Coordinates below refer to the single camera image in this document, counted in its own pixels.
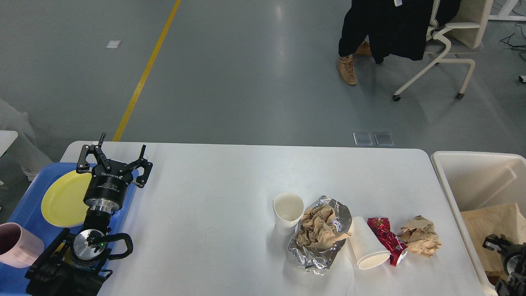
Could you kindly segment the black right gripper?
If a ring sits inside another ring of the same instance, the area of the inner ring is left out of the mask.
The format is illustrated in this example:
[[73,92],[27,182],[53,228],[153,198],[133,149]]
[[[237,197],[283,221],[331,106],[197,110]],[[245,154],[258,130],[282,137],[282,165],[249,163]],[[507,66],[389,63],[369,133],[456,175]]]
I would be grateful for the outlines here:
[[485,237],[482,247],[500,253],[505,273],[510,274],[515,271],[524,244],[510,244],[505,235],[490,234]]

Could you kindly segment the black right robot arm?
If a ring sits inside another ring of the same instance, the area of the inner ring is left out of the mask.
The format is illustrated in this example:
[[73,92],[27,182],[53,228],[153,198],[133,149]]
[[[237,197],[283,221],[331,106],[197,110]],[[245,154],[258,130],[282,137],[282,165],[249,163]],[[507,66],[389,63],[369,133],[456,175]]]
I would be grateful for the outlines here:
[[505,235],[485,237],[483,247],[497,251],[501,257],[507,280],[499,279],[495,285],[498,296],[524,296],[526,294],[526,244],[514,244]]

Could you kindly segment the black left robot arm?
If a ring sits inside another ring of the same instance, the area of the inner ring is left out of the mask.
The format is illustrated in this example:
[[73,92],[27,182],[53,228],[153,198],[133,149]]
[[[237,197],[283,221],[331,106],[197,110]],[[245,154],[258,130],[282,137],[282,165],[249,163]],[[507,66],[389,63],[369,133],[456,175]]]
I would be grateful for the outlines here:
[[29,267],[26,293],[32,296],[95,296],[113,270],[104,269],[108,260],[132,254],[129,234],[111,234],[112,216],[122,209],[130,184],[143,188],[153,164],[144,156],[129,164],[108,159],[102,150],[105,133],[96,144],[84,146],[76,165],[79,174],[90,173],[84,196],[88,206],[81,230],[72,234],[64,228]]

